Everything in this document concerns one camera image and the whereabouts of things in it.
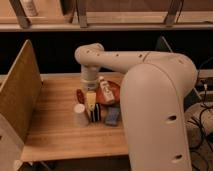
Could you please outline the beige gripper wrist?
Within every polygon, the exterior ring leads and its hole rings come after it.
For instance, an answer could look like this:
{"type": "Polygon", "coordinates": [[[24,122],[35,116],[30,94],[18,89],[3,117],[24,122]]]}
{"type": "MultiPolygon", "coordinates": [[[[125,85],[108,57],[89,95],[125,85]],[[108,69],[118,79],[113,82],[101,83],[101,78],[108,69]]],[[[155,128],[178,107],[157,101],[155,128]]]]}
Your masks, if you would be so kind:
{"type": "MultiPolygon", "coordinates": [[[[98,87],[99,67],[81,66],[81,83],[84,90],[96,90],[98,87]]],[[[96,93],[88,91],[86,93],[87,106],[90,111],[95,109],[96,93]]]]}

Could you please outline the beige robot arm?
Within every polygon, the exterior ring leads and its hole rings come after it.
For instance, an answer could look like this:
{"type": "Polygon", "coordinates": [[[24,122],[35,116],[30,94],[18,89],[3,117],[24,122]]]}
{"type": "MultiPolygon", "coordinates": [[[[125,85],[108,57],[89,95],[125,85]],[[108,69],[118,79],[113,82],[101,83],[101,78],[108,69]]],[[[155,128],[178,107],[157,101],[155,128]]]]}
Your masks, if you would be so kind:
{"type": "Polygon", "coordinates": [[[80,46],[75,59],[82,83],[91,89],[100,68],[124,74],[120,107],[132,171],[192,171],[184,98],[197,70],[190,58],[157,51],[106,51],[80,46]]]}

